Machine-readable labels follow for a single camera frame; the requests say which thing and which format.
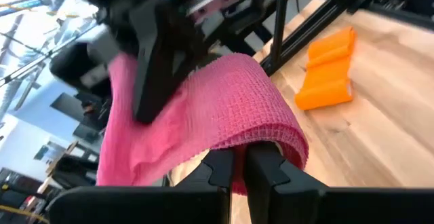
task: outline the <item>wooden table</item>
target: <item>wooden table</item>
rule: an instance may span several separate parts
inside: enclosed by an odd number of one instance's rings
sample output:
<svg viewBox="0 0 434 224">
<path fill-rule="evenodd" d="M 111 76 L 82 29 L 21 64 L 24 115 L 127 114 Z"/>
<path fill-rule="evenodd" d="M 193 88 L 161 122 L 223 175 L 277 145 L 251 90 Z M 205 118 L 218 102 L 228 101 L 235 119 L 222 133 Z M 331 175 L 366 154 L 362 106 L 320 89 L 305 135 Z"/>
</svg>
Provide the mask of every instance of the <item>wooden table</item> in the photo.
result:
<svg viewBox="0 0 434 224">
<path fill-rule="evenodd" d="M 312 0 L 285 26 L 287 37 L 323 0 Z M 301 111 L 307 47 L 271 79 L 309 142 L 306 172 L 329 186 L 434 187 L 434 34 L 359 10 L 343 14 L 318 35 L 346 26 L 357 32 L 349 76 L 354 100 Z M 271 43 L 254 58 L 260 62 Z M 174 170 L 174 181 L 198 164 Z M 233 198 L 233 223 L 249 223 L 245 198 Z"/>
</svg>

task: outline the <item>ceiling pipe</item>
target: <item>ceiling pipe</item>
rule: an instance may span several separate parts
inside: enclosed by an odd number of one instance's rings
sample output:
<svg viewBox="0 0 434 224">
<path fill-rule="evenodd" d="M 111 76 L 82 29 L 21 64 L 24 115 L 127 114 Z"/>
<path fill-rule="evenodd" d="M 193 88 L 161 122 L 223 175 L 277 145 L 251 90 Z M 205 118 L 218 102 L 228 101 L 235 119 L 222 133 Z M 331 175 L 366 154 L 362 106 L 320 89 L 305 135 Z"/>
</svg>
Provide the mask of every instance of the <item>ceiling pipe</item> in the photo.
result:
<svg viewBox="0 0 434 224">
<path fill-rule="evenodd" d="M 23 10 L 29 10 L 34 7 L 40 7 L 44 5 L 50 5 L 51 0 L 18 0 L 11 3 L 0 4 L 0 17 L 14 14 Z"/>
<path fill-rule="evenodd" d="M 31 61 L 31 62 L 27 63 L 26 65 L 20 67 L 19 69 L 15 70 L 14 72 L 10 73 L 9 75 L 6 75 L 5 77 L 0 78 L 0 88 L 2 88 L 3 86 L 7 86 L 11 82 L 13 82 L 15 79 L 26 74 L 27 72 L 29 72 L 31 69 L 33 69 L 35 66 L 37 66 L 41 62 L 45 62 L 48 58 L 52 58 L 53 55 L 57 54 L 63 48 L 72 44 L 74 41 L 78 40 L 80 37 L 82 37 L 87 32 L 89 32 L 90 30 L 92 30 L 93 28 L 95 28 L 97 26 L 98 26 L 97 23 L 93 22 L 89 28 L 87 28 L 86 30 L 81 32 L 79 35 L 71 37 L 68 41 L 65 41 L 61 45 L 56 46 L 52 50 L 49 50 L 47 52 L 47 56 L 41 56 L 38 59 Z"/>
<path fill-rule="evenodd" d="M 36 82 L 36 80 L 38 79 L 38 77 L 40 76 L 40 74 L 42 73 L 43 68 L 45 67 L 45 63 L 41 63 L 37 68 L 36 68 L 36 72 L 35 74 L 32 76 L 32 78 L 30 79 L 30 81 L 27 84 L 26 89 L 24 89 L 24 92 L 21 95 L 20 100 L 18 101 L 18 103 L 16 104 L 14 110 L 17 111 L 18 109 L 21 108 L 21 106 L 24 104 L 24 101 L 26 100 L 28 94 L 30 94 L 30 91 L 33 88 L 33 84 Z"/>
<path fill-rule="evenodd" d="M 37 3 L 37 0 L 30 1 L 31 3 Z M 58 11 L 62 6 L 64 0 L 51 0 L 49 10 L 52 12 Z M 46 45 L 45 40 L 39 40 L 40 37 L 31 36 L 29 30 L 39 30 L 38 22 L 35 21 L 34 16 L 24 15 L 22 21 L 13 36 L 14 39 L 20 40 L 23 43 L 32 43 L 35 40 L 39 41 L 39 46 L 33 46 L 38 50 L 42 50 Z M 9 73 L 26 66 L 26 64 L 37 59 L 38 52 L 25 48 L 23 45 L 17 42 L 11 42 L 6 50 L 7 54 L 1 61 L 1 64 L 7 66 L 6 69 L 0 69 L 0 77 L 6 77 Z M 0 121 L 5 116 L 9 106 L 14 99 L 16 92 L 20 88 L 22 83 L 21 79 L 15 79 L 5 86 L 0 88 Z"/>
</svg>

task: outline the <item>pink towel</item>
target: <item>pink towel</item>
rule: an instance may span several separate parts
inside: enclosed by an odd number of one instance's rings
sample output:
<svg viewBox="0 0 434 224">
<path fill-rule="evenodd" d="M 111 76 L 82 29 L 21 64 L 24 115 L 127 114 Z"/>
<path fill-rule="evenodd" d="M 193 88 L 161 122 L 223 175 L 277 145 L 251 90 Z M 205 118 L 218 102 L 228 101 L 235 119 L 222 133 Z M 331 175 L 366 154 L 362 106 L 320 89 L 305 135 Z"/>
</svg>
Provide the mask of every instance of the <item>pink towel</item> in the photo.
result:
<svg viewBox="0 0 434 224">
<path fill-rule="evenodd" d="M 283 155 L 304 168 L 309 147 L 300 126 L 250 56 L 224 56 L 192 74 L 149 126 L 132 119 L 136 67 L 125 54 L 109 67 L 113 105 L 98 185 L 150 185 L 206 149 L 236 146 L 233 191 L 245 194 L 243 145 L 255 141 L 279 143 Z"/>
</svg>

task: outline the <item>orange fabric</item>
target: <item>orange fabric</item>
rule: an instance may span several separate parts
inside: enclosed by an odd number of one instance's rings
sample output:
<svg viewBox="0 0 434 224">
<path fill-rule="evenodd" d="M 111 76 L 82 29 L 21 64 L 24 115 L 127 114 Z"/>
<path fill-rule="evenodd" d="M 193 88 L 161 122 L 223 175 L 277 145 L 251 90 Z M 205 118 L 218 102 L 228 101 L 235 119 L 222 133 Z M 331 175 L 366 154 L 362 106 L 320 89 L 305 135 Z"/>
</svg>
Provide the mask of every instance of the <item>orange fabric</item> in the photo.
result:
<svg viewBox="0 0 434 224">
<path fill-rule="evenodd" d="M 355 36 L 349 27 L 310 44 L 306 78 L 295 97 L 298 108 L 314 109 L 353 99 L 348 70 Z"/>
</svg>

